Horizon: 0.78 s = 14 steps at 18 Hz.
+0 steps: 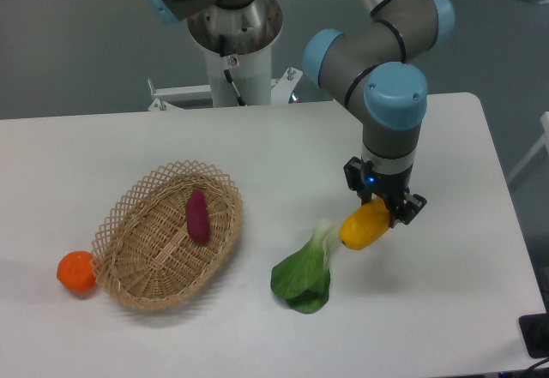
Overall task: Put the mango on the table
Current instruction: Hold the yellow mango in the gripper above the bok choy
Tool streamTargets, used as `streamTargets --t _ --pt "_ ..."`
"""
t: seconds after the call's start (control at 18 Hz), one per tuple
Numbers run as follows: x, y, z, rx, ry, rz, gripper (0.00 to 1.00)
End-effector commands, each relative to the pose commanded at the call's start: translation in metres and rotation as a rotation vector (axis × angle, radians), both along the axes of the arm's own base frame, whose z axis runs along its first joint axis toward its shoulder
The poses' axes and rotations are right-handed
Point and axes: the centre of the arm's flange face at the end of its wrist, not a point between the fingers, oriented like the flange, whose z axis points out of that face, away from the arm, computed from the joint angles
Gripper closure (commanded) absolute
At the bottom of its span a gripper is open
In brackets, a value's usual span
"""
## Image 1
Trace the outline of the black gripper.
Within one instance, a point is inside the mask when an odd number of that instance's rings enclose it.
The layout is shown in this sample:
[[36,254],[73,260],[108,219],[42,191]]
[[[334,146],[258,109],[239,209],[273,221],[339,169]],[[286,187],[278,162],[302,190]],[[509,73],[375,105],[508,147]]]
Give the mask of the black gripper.
[[413,155],[399,159],[378,156],[350,158],[343,166],[347,187],[356,193],[361,204],[371,202],[374,196],[382,198],[389,208],[389,227],[409,225],[427,204],[422,195],[410,194],[409,180]]

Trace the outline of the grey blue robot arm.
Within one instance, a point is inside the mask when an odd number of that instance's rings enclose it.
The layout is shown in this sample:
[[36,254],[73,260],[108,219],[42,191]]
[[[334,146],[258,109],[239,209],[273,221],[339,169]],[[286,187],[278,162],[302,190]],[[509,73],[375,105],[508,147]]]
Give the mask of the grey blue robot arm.
[[[185,22],[208,62],[215,106],[271,102],[271,48],[282,29],[276,0],[148,0],[167,25]],[[306,45],[304,74],[358,119],[362,153],[344,168],[363,203],[379,197],[391,224],[425,205],[409,179],[426,113],[427,82],[410,60],[455,27],[450,0],[363,0],[372,23],[348,36],[334,29]]]

